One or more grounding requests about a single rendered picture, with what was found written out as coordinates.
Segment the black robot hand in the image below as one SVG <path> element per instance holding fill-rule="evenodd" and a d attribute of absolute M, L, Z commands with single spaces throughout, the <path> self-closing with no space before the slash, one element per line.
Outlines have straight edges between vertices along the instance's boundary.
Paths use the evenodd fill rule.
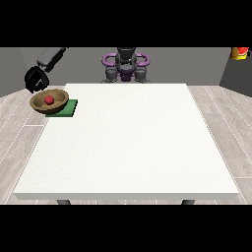
<path fill-rule="evenodd" d="M 31 67 L 25 74 L 26 89 L 32 94 L 43 91 L 49 86 L 46 74 L 37 66 Z"/>

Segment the brown wooden bowl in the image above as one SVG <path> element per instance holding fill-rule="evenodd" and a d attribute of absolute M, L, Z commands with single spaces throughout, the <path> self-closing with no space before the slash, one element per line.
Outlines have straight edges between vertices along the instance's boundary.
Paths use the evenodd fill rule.
<path fill-rule="evenodd" d="M 45 103 L 44 99 L 52 96 L 54 102 L 51 105 Z M 46 90 L 34 95 L 30 100 L 30 106 L 42 114 L 55 114 L 61 111 L 68 103 L 69 95 L 63 90 Z"/>

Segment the green square pad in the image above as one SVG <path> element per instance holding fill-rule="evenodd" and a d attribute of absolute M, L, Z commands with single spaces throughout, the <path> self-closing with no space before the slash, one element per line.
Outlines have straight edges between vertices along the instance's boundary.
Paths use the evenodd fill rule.
<path fill-rule="evenodd" d="M 46 117 L 72 117 L 74 115 L 78 101 L 76 99 L 69 99 L 66 106 L 55 114 L 46 114 Z"/>

